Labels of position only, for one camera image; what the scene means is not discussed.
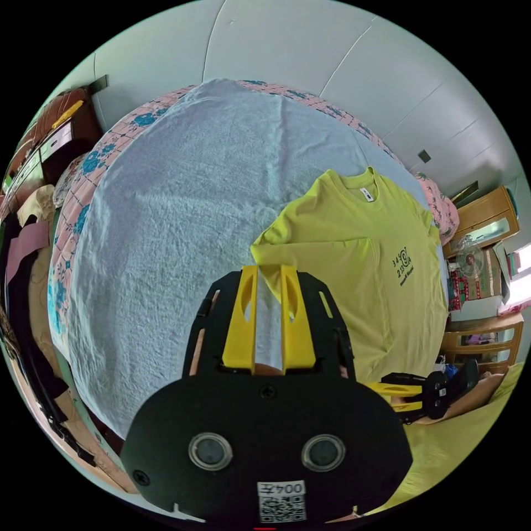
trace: pink cloth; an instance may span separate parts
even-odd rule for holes
[[[25,226],[9,244],[6,266],[6,284],[17,274],[21,261],[34,251],[50,244],[49,227],[46,222],[32,223]]]

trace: yellow blanket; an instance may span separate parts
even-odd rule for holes
[[[404,503],[428,491],[452,473],[496,422],[518,382],[523,363],[513,365],[489,403],[437,424],[405,426],[413,465],[393,497],[369,514]]]

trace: yellow object on shelf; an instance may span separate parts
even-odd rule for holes
[[[66,122],[81,106],[83,100],[76,101],[68,110],[66,110],[58,120],[52,125],[52,129],[57,129],[62,123]]]

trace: cushion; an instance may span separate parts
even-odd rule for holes
[[[72,184],[72,181],[75,179],[75,176],[77,174],[77,170],[85,160],[85,157],[87,156],[87,153],[84,153],[83,155],[80,155],[79,157],[75,158],[66,168],[65,171],[63,171],[61,177],[59,177],[59,180],[57,181],[57,184],[55,185],[55,191],[54,191],[54,205],[56,208],[61,208],[63,206],[63,203],[65,202],[66,194],[70,190],[70,185]]]
[[[53,184],[37,188],[24,202],[17,212],[18,222],[23,227],[28,217],[34,215],[37,221],[51,223],[54,219],[55,207],[53,203]]]

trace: black logo print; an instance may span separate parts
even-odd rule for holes
[[[400,285],[404,285],[406,279],[413,272],[413,265],[411,258],[408,255],[408,250],[404,247],[393,259],[393,267],[397,272],[397,277],[400,279]]]

